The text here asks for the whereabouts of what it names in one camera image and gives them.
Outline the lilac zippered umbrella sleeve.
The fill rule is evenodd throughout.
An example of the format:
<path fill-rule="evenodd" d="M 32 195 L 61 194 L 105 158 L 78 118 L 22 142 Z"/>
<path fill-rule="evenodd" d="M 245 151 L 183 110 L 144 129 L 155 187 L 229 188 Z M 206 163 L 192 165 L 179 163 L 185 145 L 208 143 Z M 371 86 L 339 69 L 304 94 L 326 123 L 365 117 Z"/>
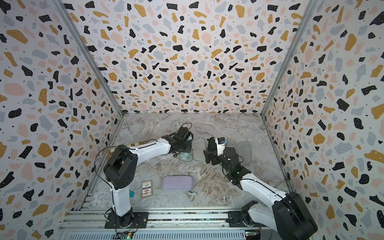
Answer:
<path fill-rule="evenodd" d="M 191 176 L 166 176 L 163 178 L 161 188 L 163 191 L 190 191 L 194 183 Z"/>

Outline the black umbrella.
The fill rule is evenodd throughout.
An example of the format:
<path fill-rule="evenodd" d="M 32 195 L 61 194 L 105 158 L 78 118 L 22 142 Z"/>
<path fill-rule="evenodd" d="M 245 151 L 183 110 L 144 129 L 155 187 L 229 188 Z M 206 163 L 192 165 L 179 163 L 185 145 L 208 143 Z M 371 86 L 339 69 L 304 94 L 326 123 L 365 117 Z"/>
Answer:
<path fill-rule="evenodd" d="M 211 138 L 208 139 L 207 152 L 208 152 L 208 155 L 216 155 L 217 154 L 216 138 L 211 137 Z"/>

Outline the mint green umbrella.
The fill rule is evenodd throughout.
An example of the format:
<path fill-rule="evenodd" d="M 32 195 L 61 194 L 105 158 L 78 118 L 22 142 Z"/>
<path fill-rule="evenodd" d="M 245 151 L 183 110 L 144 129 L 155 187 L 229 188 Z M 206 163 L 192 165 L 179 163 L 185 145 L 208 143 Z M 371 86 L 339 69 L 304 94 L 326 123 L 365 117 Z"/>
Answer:
<path fill-rule="evenodd" d="M 180 153 L 179 159 L 182 162 L 191 162 L 193 160 L 192 153 Z"/>

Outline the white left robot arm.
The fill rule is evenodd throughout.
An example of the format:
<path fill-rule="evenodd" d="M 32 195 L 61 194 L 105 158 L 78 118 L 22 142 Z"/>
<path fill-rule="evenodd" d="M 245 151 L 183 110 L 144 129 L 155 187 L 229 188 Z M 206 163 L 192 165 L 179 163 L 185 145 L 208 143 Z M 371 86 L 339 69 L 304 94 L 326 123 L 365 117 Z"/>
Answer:
<path fill-rule="evenodd" d="M 113 211 L 118 217 L 132 212 L 129 185 L 134 179 L 137 165 L 167 154 L 190 153 L 194 135 L 186 127 L 153 142 L 128 147 L 117 146 L 104 166 L 106 182 L 112 188 Z"/>

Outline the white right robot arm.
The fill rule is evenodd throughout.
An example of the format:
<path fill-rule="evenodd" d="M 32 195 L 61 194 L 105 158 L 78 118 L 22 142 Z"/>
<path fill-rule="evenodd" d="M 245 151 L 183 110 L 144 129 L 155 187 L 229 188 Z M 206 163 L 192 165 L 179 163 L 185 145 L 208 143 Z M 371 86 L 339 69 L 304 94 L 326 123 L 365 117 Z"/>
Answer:
<path fill-rule="evenodd" d="M 206 162 L 221 166 L 234 186 L 256 197 L 242 207 L 241 223 L 262 224 L 276 231 L 283 240 L 308 240 L 318 226 L 303 199 L 295 192 L 286 193 L 264 183 L 241 165 L 234 148 L 204 151 Z"/>

